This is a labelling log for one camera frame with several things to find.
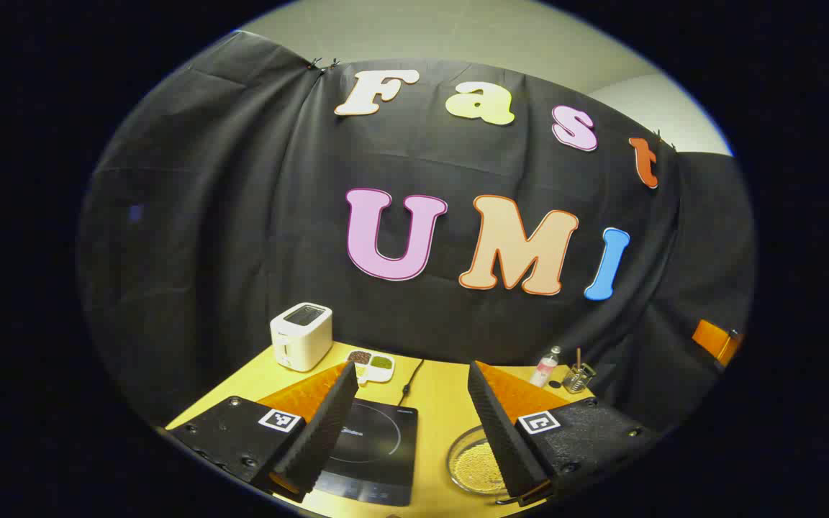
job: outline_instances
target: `yellow table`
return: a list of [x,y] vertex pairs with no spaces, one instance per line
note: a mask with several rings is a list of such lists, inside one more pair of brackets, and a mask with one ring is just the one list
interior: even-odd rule
[[[273,348],[268,347],[244,367],[232,374],[226,381],[201,397],[190,409],[168,423],[167,430],[173,429],[192,417],[196,417],[228,396],[241,396],[257,401],[267,394],[290,386],[306,377],[324,371],[326,368],[345,361],[352,350],[362,347],[335,342],[325,358],[308,373],[297,373],[283,367],[273,359]],[[411,378],[420,360],[399,355],[395,359],[395,373],[386,383],[367,381],[360,387],[356,397],[385,404],[398,404],[402,387]],[[529,380],[535,367],[501,367],[501,370]],[[390,514],[402,518],[420,516],[469,516],[470,518],[497,518],[529,509],[532,505],[519,508],[516,504],[496,505],[496,497],[473,495],[463,491],[450,479],[447,470],[447,453],[450,446],[466,430],[481,423],[475,413],[469,391],[466,389],[469,366],[464,363],[425,361],[418,370],[402,406],[418,410],[417,445],[414,453],[414,482],[412,482],[411,504],[406,507],[368,504],[338,497],[322,491],[312,491],[302,504],[303,509],[325,516],[354,518],[386,518]],[[567,366],[559,365],[552,374],[553,380],[561,381],[567,374]],[[561,396],[566,403],[593,396],[585,390],[580,394],[569,394],[563,388],[544,389]]]

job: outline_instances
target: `wooden table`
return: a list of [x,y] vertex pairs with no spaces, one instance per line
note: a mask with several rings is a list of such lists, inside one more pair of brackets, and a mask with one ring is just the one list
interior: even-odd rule
[[[268,347],[244,367],[232,374],[226,381],[201,397],[190,409],[168,423],[167,430],[173,429],[210,409],[228,396],[241,396],[257,401],[267,394],[290,386],[306,377],[324,371],[348,357],[351,350],[362,347],[335,342],[325,358],[308,373],[297,373],[276,363],[273,348]],[[356,397],[385,404],[398,404],[402,387],[414,373],[419,358],[389,355],[395,359],[395,373],[386,383],[368,381],[360,387]],[[501,367],[501,370],[529,380],[535,367]],[[454,484],[447,469],[447,453],[450,446],[466,430],[481,423],[466,389],[469,366],[464,363],[425,361],[411,384],[411,391],[402,406],[418,410],[417,445],[414,454],[414,483],[412,483],[411,504],[406,507],[368,504],[338,497],[322,491],[312,491],[299,507],[326,516],[354,516],[355,518],[386,518],[391,514],[401,518],[435,516],[469,516],[470,518],[497,518],[514,514],[532,505],[519,508],[516,504],[496,505],[496,497],[466,493]],[[552,380],[561,381],[567,374],[567,366],[559,365],[552,374]],[[544,389],[566,400],[574,402],[593,396],[585,390],[580,394],[569,394],[563,388]],[[290,505],[296,502],[287,501]]]

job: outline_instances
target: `black fabric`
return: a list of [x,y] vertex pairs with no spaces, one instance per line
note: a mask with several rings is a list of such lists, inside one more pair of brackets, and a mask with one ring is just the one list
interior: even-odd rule
[[[235,32],[157,86],[95,171],[80,230],[83,300],[105,361],[148,419],[168,422],[268,347],[270,318],[300,301],[335,310],[339,341],[429,360],[532,364],[552,345],[581,347],[602,372],[595,390],[613,406],[652,427],[680,417],[691,396],[675,396],[671,375],[641,370],[644,357],[657,358],[656,340],[662,355],[695,354],[694,318],[743,326],[749,297],[727,295],[743,256],[701,242],[749,242],[749,211],[726,213],[728,226],[747,229],[728,237],[717,232],[725,229],[719,213],[707,210],[713,200],[743,198],[740,179],[713,176],[736,171],[732,158],[676,153],[614,109],[523,73],[419,60],[325,73],[307,65]],[[375,114],[333,114],[356,72],[409,68],[418,82],[376,101]],[[498,127],[449,114],[444,103],[464,81],[509,89],[516,120]],[[592,118],[597,150],[556,141],[559,104]],[[658,189],[638,180],[629,137],[647,139],[657,155]],[[345,193],[356,187],[394,198],[379,226],[389,257],[407,242],[405,196],[448,203],[421,275],[388,282],[350,261]],[[480,194],[514,199],[527,233],[550,210],[578,217],[562,292],[458,285],[478,238]],[[583,291],[605,227],[628,232],[631,243],[612,298],[589,301]],[[655,313],[664,328],[651,324]],[[702,387],[717,371],[700,363],[675,375]],[[664,399],[639,396],[638,384]]]

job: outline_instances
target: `green powder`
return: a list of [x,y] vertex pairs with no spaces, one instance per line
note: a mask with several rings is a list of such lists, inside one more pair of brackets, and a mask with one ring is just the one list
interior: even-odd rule
[[392,368],[392,360],[381,356],[374,356],[373,360],[369,361],[373,367]]

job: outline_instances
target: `ceiling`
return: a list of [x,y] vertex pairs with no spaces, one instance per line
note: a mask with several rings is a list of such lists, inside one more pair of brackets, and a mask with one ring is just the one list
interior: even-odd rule
[[298,0],[241,27],[320,65],[427,58],[498,66],[589,94],[659,69],[530,0]]

